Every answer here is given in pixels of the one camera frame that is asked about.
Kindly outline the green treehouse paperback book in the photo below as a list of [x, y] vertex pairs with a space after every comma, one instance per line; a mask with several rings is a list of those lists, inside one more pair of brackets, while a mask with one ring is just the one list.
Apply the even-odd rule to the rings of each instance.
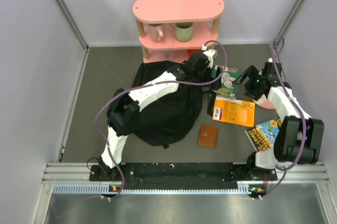
[[236, 99], [237, 85], [233, 82], [239, 77], [239, 69], [237, 67], [226, 67], [221, 76], [221, 87], [216, 91], [217, 96]]

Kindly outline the black student backpack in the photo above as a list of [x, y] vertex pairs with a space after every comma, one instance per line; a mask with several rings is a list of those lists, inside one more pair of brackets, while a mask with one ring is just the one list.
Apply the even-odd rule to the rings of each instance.
[[179, 85], [179, 89], [146, 106], [140, 112], [134, 134], [152, 146], [168, 148], [192, 129], [202, 109], [200, 86]]

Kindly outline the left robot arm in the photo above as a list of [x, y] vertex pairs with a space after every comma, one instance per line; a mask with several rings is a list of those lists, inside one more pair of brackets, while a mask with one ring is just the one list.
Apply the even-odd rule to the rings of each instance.
[[98, 165], [108, 180], [119, 175], [118, 165], [129, 135], [146, 143], [170, 145], [181, 141], [194, 126], [203, 102], [203, 87], [220, 86], [220, 69], [214, 68], [217, 51], [194, 52], [181, 64], [171, 61], [143, 63], [133, 87], [118, 89], [104, 107], [108, 133]]

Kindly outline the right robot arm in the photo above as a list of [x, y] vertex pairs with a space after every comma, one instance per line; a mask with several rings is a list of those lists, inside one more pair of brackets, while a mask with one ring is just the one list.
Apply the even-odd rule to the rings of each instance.
[[247, 159], [245, 171], [253, 180], [275, 169], [280, 162], [315, 164], [319, 159], [324, 123], [301, 108], [291, 86], [279, 78], [281, 71], [280, 63], [266, 62], [261, 71], [251, 65], [240, 76], [242, 80], [248, 78], [245, 95], [254, 100], [265, 96], [281, 119], [274, 145], [253, 152]]

